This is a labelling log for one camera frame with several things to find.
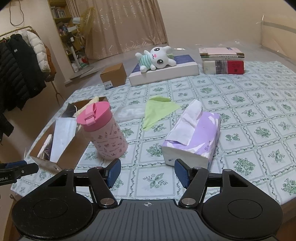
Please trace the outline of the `light blue surgical mask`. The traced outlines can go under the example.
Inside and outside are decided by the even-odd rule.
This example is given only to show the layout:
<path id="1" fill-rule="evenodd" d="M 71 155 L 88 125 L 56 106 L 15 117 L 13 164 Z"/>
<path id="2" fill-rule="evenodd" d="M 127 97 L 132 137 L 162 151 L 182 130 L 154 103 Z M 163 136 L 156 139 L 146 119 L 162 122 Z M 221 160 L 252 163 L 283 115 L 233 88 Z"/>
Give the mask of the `light blue surgical mask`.
<path id="1" fill-rule="evenodd" d="M 57 118 L 53 135 L 50 161 L 57 163 L 68 144 L 76 133 L 77 122 L 75 118 Z"/>

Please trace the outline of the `black face mask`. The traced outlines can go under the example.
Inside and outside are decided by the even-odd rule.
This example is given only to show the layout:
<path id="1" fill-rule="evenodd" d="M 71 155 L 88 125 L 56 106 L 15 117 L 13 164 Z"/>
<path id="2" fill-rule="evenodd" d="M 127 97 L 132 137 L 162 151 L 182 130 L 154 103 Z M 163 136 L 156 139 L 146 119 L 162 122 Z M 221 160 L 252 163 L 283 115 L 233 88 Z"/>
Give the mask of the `black face mask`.
<path id="1" fill-rule="evenodd" d="M 69 103 L 67 105 L 66 110 L 62 113 L 62 118 L 72 118 L 74 114 L 77 112 L 77 106 Z"/>

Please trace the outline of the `cream fluffy plush hat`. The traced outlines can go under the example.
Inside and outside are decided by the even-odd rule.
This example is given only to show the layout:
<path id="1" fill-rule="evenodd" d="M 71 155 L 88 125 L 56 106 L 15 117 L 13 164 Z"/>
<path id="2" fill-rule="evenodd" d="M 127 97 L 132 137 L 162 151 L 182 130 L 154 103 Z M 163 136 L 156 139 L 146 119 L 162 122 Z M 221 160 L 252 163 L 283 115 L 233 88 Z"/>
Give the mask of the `cream fluffy plush hat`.
<path id="1" fill-rule="evenodd" d="M 89 100 L 81 109 L 79 109 L 78 111 L 76 111 L 74 113 L 74 117 L 76 118 L 77 116 L 79 116 L 79 114 L 81 114 L 89 105 L 94 104 L 96 102 L 99 102 L 99 97 L 96 96 L 93 99 Z"/>

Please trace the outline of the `clear plastic bag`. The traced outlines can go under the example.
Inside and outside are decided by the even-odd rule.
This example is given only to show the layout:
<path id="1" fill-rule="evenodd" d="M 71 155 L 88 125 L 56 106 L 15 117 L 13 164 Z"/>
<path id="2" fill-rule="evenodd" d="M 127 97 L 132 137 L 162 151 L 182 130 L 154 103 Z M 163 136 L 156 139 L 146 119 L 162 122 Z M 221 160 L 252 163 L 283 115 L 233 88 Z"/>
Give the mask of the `clear plastic bag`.
<path id="1" fill-rule="evenodd" d="M 119 107 L 114 113 L 114 118 L 118 123 L 143 118 L 145 115 L 144 104 L 132 104 Z"/>

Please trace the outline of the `green cloth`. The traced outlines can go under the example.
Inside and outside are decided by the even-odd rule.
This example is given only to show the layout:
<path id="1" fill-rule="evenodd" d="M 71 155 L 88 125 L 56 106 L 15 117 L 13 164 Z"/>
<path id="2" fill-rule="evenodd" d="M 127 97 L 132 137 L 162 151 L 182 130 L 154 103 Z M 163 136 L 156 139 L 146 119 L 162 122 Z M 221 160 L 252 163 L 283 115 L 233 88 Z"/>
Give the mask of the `green cloth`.
<path id="1" fill-rule="evenodd" d="M 143 130 L 148 131 L 156 122 L 181 108 L 170 98 L 152 96 L 145 107 Z"/>

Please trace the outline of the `brass coat rack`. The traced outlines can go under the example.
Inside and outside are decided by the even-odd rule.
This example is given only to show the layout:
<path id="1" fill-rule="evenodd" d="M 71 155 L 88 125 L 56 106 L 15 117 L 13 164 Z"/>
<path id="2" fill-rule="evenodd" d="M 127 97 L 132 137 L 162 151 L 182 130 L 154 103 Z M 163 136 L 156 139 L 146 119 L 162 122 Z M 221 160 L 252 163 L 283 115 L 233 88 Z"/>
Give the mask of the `brass coat rack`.
<path id="1" fill-rule="evenodd" d="M 59 107 L 61 107 L 61 103 L 59 101 L 59 97 L 62 99 L 62 101 L 66 101 L 65 98 L 61 95 L 61 93 L 58 92 L 54 80 L 56 75 L 56 68 L 52 62 L 51 58 L 51 52 L 49 48 L 46 46 L 46 44 L 43 43 L 40 36 L 34 30 L 31 26 L 25 26 L 21 28 L 17 28 L 15 30 L 6 32 L 1 34 L 1 41 L 8 41 L 12 34 L 20 34 L 23 38 L 23 40 L 27 43 L 28 46 L 30 46 L 37 57 L 37 61 L 39 64 L 39 67 L 45 77 L 46 83 L 51 83 L 54 91 L 55 91 L 55 98 L 57 101 L 57 104 Z"/>

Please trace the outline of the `black puffer jacket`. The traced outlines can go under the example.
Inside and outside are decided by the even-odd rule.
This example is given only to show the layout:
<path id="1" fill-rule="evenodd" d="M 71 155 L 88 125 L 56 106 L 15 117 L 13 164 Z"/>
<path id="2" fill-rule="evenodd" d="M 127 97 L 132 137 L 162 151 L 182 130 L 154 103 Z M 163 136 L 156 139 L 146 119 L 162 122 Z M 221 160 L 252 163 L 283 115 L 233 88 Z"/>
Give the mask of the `black puffer jacket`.
<path id="1" fill-rule="evenodd" d="M 1 41 L 1 112 L 23 109 L 46 87 L 37 56 L 20 34 Z"/>

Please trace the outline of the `purple tissue pack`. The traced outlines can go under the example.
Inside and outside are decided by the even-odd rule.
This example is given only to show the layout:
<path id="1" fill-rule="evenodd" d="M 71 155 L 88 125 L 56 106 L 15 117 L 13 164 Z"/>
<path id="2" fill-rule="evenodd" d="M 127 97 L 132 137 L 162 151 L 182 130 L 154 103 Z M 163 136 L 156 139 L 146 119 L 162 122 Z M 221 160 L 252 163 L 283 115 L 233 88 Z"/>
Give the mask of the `purple tissue pack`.
<path id="1" fill-rule="evenodd" d="M 183 111 L 162 144 L 165 164 L 174 166 L 181 159 L 189 167 L 210 169 L 220 136 L 221 116 L 202 110 L 193 100 Z"/>

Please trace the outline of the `floral green tablecloth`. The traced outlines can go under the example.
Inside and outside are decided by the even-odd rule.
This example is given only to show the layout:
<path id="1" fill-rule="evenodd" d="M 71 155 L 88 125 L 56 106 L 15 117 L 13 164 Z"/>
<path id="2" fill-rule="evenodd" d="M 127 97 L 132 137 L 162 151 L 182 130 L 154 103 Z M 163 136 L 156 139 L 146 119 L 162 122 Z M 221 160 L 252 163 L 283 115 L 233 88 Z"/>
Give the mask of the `floral green tablecloth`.
<path id="1" fill-rule="evenodd" d="M 105 97 L 128 143 L 116 199 L 180 199 L 175 159 L 212 173 L 233 170 L 279 204 L 295 198 L 295 73 L 246 62 L 243 75 L 189 76 L 75 91 L 68 103 Z"/>

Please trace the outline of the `floor fan stand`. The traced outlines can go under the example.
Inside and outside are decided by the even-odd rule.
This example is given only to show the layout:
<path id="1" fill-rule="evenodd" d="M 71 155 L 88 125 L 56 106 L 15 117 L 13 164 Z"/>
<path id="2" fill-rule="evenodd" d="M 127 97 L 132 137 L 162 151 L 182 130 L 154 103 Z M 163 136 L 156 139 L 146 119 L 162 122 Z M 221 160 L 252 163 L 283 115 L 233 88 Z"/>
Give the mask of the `floor fan stand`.
<path id="1" fill-rule="evenodd" d="M 80 38 L 79 36 L 77 37 L 76 34 L 78 33 L 78 28 L 76 28 L 75 30 L 69 32 L 69 34 L 71 34 L 71 37 L 70 37 L 70 43 L 71 43 L 71 46 L 70 46 L 70 50 L 71 50 L 71 53 L 72 53 L 72 56 L 74 58 L 74 62 L 77 66 L 77 71 L 70 77 L 70 80 L 73 80 L 75 78 L 78 78 L 78 77 L 81 77 L 83 74 L 89 74 L 89 72 L 91 70 L 93 70 L 93 66 L 92 65 L 85 65 L 85 66 L 81 66 L 81 63 L 79 62 L 78 58 L 77 58 L 77 55 L 76 55 L 76 52 L 74 50 L 74 45 L 73 43 L 75 42 L 75 38 Z"/>

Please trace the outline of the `white puffer jacket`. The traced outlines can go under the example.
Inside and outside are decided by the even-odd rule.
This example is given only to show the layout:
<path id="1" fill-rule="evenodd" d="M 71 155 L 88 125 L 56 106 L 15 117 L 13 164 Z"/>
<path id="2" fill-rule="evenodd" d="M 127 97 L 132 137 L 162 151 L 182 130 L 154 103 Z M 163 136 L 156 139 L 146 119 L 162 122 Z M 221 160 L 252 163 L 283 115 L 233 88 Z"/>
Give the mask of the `white puffer jacket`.
<path id="1" fill-rule="evenodd" d="M 41 71 L 50 73 L 51 69 L 48 62 L 47 51 L 41 39 L 28 30 L 22 31 L 21 35 L 24 41 L 34 50 Z"/>

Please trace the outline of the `small closed cardboard box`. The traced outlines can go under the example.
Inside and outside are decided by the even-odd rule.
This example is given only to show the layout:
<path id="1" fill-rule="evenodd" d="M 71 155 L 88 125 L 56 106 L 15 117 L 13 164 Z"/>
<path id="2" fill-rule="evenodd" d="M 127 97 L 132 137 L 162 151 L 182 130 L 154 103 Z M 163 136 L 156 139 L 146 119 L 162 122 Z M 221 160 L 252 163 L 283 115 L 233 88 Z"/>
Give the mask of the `small closed cardboard box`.
<path id="1" fill-rule="evenodd" d="M 100 78 L 106 90 L 125 85 L 127 75 L 123 63 L 105 68 L 100 74 Z"/>

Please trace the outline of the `blue flat box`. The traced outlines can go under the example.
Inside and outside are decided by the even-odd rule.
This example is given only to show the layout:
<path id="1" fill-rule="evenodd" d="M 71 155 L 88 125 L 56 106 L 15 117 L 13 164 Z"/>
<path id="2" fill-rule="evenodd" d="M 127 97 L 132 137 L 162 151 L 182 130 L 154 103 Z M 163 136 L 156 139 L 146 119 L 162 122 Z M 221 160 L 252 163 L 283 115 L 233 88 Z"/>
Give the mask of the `blue flat box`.
<path id="1" fill-rule="evenodd" d="M 175 56 L 174 60 L 176 61 L 175 66 L 167 65 L 163 69 L 156 69 L 156 71 L 164 71 L 164 70 L 177 70 L 177 73 L 185 73 L 189 75 L 199 75 L 199 67 L 198 64 L 194 61 L 194 59 L 190 55 L 179 55 Z"/>

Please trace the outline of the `beige curtain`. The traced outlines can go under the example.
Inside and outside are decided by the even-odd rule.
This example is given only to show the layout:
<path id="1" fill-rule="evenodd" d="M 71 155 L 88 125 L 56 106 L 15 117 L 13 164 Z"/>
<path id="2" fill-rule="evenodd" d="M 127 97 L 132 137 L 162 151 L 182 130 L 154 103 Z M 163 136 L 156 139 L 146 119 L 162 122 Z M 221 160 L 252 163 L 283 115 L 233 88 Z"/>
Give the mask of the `beige curtain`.
<path id="1" fill-rule="evenodd" d="M 167 42 L 157 1 L 74 1 L 79 15 L 95 9 L 86 39 L 85 54 L 100 60 L 113 55 Z"/>

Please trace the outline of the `white bunny plush toy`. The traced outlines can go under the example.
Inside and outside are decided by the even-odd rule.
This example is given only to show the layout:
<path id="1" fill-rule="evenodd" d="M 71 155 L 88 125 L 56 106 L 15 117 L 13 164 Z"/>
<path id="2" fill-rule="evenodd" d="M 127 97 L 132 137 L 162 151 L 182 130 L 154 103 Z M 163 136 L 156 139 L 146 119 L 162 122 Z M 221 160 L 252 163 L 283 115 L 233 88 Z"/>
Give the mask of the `white bunny plush toy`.
<path id="1" fill-rule="evenodd" d="M 141 73 L 146 73 L 149 70 L 163 69 L 166 66 L 176 66 L 174 55 L 171 53 L 171 47 L 154 47 L 151 51 L 144 51 L 144 54 L 136 53 L 135 57 L 139 62 Z"/>

